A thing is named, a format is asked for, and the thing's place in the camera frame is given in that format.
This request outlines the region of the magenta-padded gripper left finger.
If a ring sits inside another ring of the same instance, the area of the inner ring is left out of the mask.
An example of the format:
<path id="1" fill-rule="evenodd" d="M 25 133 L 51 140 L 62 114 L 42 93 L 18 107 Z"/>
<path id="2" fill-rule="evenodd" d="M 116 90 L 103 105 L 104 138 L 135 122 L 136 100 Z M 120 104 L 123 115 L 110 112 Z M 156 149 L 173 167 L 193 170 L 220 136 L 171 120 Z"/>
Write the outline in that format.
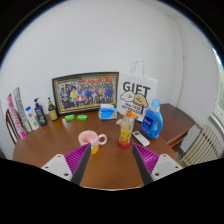
<path id="1" fill-rule="evenodd" d="M 86 144 L 66 155 L 56 154 L 42 169 L 79 185 L 90 155 L 91 145 Z"/>

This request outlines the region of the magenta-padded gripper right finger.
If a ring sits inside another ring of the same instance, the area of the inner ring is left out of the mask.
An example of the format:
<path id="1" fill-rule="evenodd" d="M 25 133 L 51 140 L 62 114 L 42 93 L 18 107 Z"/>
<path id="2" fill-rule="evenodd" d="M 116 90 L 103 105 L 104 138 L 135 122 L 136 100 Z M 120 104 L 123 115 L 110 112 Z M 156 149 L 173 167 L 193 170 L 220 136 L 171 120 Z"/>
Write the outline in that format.
<path id="1" fill-rule="evenodd" d="M 133 144 L 132 153 L 145 185 L 182 169 L 168 154 L 158 155 L 137 143 Z"/>

